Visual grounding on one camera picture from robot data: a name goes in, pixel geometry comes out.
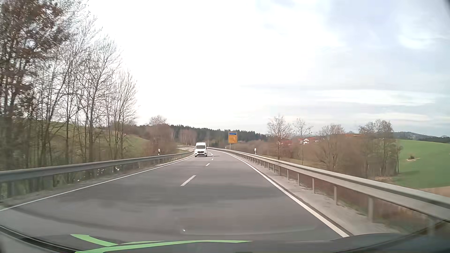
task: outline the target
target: road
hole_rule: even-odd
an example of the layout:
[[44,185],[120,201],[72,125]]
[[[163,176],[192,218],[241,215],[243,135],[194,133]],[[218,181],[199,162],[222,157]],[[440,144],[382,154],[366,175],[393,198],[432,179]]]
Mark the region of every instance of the road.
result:
[[[220,151],[0,212],[30,236],[123,241],[312,241],[341,236],[245,162]],[[66,244],[65,237],[53,237]]]

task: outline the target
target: bridge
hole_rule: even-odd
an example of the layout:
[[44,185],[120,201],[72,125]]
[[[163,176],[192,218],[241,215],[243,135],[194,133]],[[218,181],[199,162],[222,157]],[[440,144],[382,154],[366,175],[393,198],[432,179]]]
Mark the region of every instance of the bridge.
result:
[[[75,236],[67,235],[128,242],[323,241],[400,231],[377,216],[382,204],[409,210],[411,219],[423,217],[417,232],[429,236],[450,220],[444,196],[239,151],[209,148],[207,157],[195,158],[186,149],[0,172],[8,195],[0,229],[10,237],[76,247]],[[19,192],[18,182],[34,191]],[[358,200],[353,208],[345,205],[352,199]]]

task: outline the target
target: cloud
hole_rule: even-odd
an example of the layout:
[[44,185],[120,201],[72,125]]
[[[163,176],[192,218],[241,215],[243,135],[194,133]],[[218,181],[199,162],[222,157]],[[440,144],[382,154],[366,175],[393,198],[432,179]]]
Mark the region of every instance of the cloud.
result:
[[437,97],[443,96],[404,90],[320,90],[309,91],[306,94],[315,95],[320,101],[405,106],[432,104]]
[[[382,118],[450,135],[441,1],[92,0],[90,8],[138,80],[139,123],[162,114],[265,132],[280,113],[318,128]],[[207,112],[195,111],[198,100]]]
[[415,113],[358,113],[354,115],[355,118],[372,121],[374,119],[384,119],[390,121],[414,121],[414,122],[428,122],[431,121],[427,115],[415,114]]

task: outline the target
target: sign post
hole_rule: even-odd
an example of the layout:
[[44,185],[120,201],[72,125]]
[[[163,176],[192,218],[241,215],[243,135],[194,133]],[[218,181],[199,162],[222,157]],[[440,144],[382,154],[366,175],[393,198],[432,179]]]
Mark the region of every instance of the sign post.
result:
[[231,144],[238,142],[238,132],[228,132],[229,149],[231,150]]

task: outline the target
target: car hood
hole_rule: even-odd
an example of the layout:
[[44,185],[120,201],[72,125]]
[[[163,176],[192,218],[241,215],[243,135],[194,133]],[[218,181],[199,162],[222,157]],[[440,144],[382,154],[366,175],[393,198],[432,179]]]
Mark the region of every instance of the car hood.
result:
[[59,253],[275,253],[275,252],[352,252],[382,250],[384,252],[438,252],[450,249],[445,238],[401,234],[357,235],[330,241],[250,241],[250,240],[147,240],[126,242],[95,235],[55,235],[17,237],[32,248],[46,248]]

